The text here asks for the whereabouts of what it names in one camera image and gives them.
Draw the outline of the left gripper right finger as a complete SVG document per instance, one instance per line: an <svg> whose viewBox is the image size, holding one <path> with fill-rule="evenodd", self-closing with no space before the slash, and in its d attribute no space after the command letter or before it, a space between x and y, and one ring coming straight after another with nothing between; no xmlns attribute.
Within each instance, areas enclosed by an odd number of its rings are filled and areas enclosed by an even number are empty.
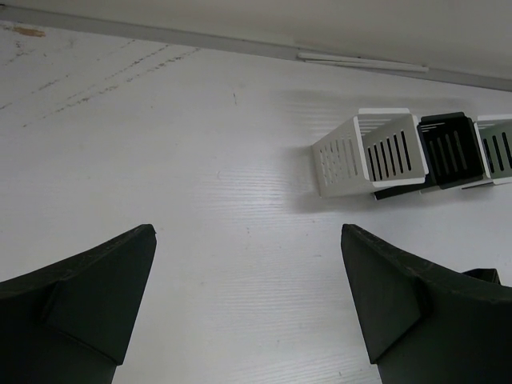
<svg viewBox="0 0 512 384"><path fill-rule="evenodd" d="M341 251L370 363L384 383L509 383L511 288L459 273L354 224Z"/></svg>

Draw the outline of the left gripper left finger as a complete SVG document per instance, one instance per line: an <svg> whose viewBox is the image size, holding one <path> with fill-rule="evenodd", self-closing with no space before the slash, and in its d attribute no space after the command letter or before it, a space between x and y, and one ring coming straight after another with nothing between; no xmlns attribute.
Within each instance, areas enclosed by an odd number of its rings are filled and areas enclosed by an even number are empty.
<svg viewBox="0 0 512 384"><path fill-rule="evenodd" d="M111 383L157 246L151 224L1 283L3 383Z"/></svg>

